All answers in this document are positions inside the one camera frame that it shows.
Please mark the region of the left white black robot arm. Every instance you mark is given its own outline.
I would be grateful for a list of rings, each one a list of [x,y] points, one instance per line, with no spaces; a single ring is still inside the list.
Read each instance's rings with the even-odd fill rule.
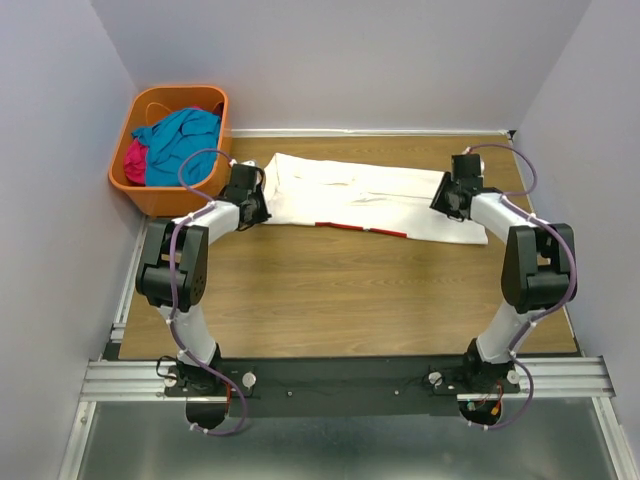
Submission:
[[[209,246],[223,236],[270,218],[263,193],[264,171],[253,162],[235,164],[221,194],[175,219],[150,223],[138,265],[135,289],[155,307],[177,347],[176,366],[164,375],[172,386],[212,390],[223,382],[214,374],[219,346],[200,306],[208,279]]]

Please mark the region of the white red printed t-shirt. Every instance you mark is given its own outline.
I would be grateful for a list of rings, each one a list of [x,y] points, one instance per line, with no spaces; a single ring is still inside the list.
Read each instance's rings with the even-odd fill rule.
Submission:
[[[270,224],[334,226],[452,244],[486,245],[483,226],[430,208],[444,173],[276,153],[264,168]]]

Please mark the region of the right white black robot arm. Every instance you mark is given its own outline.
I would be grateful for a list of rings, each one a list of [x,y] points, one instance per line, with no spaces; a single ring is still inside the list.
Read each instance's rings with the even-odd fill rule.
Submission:
[[[577,293],[573,229],[525,212],[506,193],[484,185],[483,161],[472,152],[454,155],[431,208],[449,219],[484,226],[505,245],[500,279],[503,302],[464,354],[456,379],[469,392],[505,380],[524,340],[544,317]]]

